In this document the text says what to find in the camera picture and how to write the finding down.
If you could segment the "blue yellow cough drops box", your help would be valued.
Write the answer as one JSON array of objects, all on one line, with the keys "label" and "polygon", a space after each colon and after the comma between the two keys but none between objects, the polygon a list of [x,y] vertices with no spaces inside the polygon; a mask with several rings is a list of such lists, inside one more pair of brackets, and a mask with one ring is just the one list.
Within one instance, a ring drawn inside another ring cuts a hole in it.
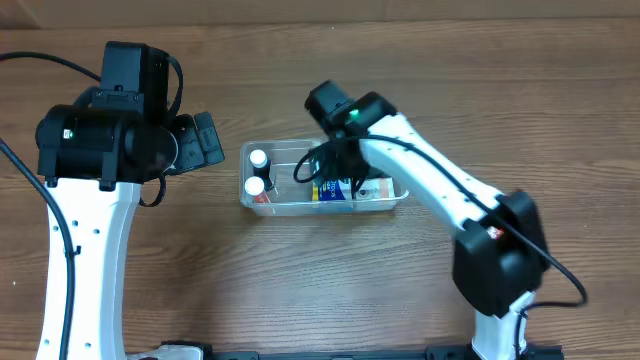
[{"label": "blue yellow cough drops box", "polygon": [[313,201],[342,201],[350,200],[351,195],[351,180],[327,180],[322,185],[314,185],[312,188],[312,200]]}]

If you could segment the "white Hansaplast plaster box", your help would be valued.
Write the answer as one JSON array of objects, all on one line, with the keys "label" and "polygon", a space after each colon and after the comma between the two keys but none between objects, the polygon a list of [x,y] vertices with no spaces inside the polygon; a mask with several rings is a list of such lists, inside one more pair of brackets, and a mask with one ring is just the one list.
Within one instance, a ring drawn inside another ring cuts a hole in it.
[{"label": "white Hansaplast plaster box", "polygon": [[375,178],[363,182],[354,193],[356,200],[388,199],[395,196],[392,178]]}]

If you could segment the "black bottle with white cap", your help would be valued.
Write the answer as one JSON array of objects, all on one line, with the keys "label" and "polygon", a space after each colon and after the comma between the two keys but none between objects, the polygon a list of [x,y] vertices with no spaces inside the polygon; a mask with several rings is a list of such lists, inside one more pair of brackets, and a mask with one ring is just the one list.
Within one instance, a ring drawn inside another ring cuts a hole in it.
[{"label": "black bottle with white cap", "polygon": [[273,180],[271,179],[271,160],[265,151],[261,149],[253,150],[249,154],[249,161],[253,168],[253,174],[263,180],[265,190],[270,191],[273,186]]}]

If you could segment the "orange tube with white cap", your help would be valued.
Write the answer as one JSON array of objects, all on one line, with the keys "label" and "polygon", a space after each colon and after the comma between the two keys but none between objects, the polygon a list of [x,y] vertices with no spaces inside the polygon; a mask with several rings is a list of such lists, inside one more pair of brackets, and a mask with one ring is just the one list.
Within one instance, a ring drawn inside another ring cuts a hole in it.
[{"label": "orange tube with white cap", "polygon": [[251,176],[245,181],[244,191],[254,203],[270,202],[264,180],[258,176]]}]

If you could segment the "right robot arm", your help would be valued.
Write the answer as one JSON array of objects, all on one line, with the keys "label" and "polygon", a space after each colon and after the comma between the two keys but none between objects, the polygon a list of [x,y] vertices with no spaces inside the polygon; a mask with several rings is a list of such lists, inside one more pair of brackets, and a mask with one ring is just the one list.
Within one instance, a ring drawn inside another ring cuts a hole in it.
[{"label": "right robot arm", "polygon": [[325,81],[305,109],[328,137],[311,150],[307,181],[348,179],[354,188],[377,176],[408,189],[453,241],[452,279],[475,310],[475,333],[466,346],[434,347],[431,359],[559,359],[557,349],[526,341],[522,311],[550,264],[533,199],[504,194],[467,174],[411,126],[388,100],[369,92],[358,100]]}]

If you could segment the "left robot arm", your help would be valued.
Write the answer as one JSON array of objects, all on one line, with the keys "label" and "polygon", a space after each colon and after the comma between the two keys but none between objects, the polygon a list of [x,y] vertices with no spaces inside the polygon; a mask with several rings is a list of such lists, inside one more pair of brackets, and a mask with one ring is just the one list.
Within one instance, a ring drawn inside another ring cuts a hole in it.
[{"label": "left robot arm", "polygon": [[36,129],[52,200],[41,359],[125,357],[124,274],[142,186],[224,159],[212,116],[181,113],[181,94],[168,90],[180,70],[163,50],[111,41],[98,85]]}]

